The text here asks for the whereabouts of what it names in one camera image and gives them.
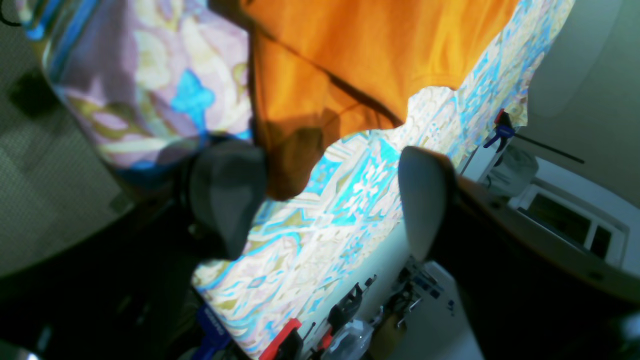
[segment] orange fabric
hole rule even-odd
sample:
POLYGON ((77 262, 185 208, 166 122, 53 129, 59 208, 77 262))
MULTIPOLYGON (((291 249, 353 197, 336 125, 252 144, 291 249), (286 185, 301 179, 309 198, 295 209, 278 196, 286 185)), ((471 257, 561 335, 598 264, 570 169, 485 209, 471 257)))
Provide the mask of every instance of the orange fabric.
POLYGON ((400 126, 421 88, 457 89, 517 2, 242 0, 268 194, 299 194, 339 138, 400 126))

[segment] patterned fabric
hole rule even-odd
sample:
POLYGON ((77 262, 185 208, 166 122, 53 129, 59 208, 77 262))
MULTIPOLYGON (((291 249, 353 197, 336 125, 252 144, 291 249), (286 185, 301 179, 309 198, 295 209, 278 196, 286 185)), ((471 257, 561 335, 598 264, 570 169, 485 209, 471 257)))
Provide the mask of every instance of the patterned fabric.
POLYGON ((156 176, 210 135, 250 139, 248 36, 205 0, 17 0, 17 8, 55 91, 123 176, 156 176))
POLYGON ((527 88, 573 0, 523 0, 456 92, 425 88, 407 123, 333 144, 305 191, 263 205, 237 261, 200 266, 193 284, 244 351, 257 358, 290 317, 305 321, 402 219, 400 152, 427 147, 460 163, 500 108, 526 125, 527 88))

